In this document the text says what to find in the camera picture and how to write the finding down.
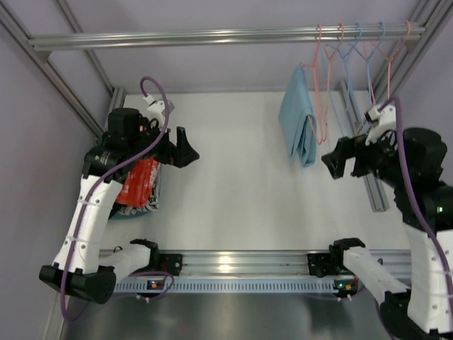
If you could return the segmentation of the blue wire hanger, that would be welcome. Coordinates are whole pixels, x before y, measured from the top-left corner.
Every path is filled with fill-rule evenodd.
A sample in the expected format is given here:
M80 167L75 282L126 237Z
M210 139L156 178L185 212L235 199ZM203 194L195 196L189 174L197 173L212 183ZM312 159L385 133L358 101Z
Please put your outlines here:
M350 55L351 55L352 51L355 49L355 46L362 39L362 32L363 32L363 27L362 27L361 23L356 23L355 25L356 25L356 28L358 29L358 36L355 38L354 42L348 43L349 50L347 52L343 52L340 47L341 44L344 43L344 35L343 35L344 30L343 29L345 26L342 23L340 24L340 29L341 29L342 35L338 38L338 44L336 45L336 47L333 47L332 45L328 44L328 46L330 48L334 49L335 53L339 54L340 58L343 61L343 66L345 68L346 93L343 94L343 99L345 102L345 116L348 119L348 122L350 124L350 134L352 136L355 136L355 121L353 118L350 117L350 109L352 109L352 103L351 103L351 98L350 98L350 90L351 90L351 86L352 86L352 76L351 76L351 72L350 72L350 68L349 68L349 59L350 59Z

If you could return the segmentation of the orange white trousers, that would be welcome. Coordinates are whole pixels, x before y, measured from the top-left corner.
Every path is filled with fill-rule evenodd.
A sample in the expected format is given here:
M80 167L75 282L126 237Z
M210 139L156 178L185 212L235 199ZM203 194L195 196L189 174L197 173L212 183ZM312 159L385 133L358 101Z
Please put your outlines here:
M161 163L155 159L139 160L127 174L126 182L115 202L133 208L143 208L151 197L151 190Z

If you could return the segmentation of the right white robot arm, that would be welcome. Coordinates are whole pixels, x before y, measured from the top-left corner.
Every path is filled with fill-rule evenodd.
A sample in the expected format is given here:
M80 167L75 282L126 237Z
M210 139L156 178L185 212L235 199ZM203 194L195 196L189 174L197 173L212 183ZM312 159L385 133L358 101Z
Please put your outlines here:
M321 161L334 179L343 177L345 163L354 159L351 175L368 174L389 185L401 212L411 252L411 284L395 279L358 238L334 241L329 251L337 267L353 273L374 296L379 316L399 339L451 339L452 291L447 288L441 256L452 265L452 187L441 181L447 146L432 130L403 131L403 146L413 194L403 180L398 143L387 130L371 144L365 135L342 137Z

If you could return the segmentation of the pink wire hanger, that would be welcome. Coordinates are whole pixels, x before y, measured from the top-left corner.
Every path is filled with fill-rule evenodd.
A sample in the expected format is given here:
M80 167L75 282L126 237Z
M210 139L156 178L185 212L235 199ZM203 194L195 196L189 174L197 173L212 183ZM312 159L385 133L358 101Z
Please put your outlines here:
M326 107L324 110L324 132L325 135L322 137L322 141L325 142L327 137L328 137L328 109L329 109L329 103L330 103L330 95L331 95L331 69L332 69L332 64L333 64L333 59L335 58L335 55L337 51L339 50L339 47L343 43L344 40L344 34L345 34L345 26L344 23L339 23L339 29L341 30L341 35L339 38L339 43L336 45L334 48L333 52L329 55L327 51L327 44L324 43L322 44L323 48L323 54L321 56L321 59L323 61L323 68L326 73Z

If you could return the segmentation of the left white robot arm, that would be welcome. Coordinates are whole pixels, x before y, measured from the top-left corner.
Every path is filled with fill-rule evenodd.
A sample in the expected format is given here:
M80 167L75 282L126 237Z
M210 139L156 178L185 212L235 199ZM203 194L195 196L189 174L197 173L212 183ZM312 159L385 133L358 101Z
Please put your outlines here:
M184 127L169 131L153 124L134 108L117 108L108 115L108 128L84 157L79 199L61 249L39 279L63 296L99 305L109 301L116 283L136 271L154 271L159 246L134 239L109 257L99 256L107 223L120 206L117 197L127 176L141 160L184 168L200 158Z

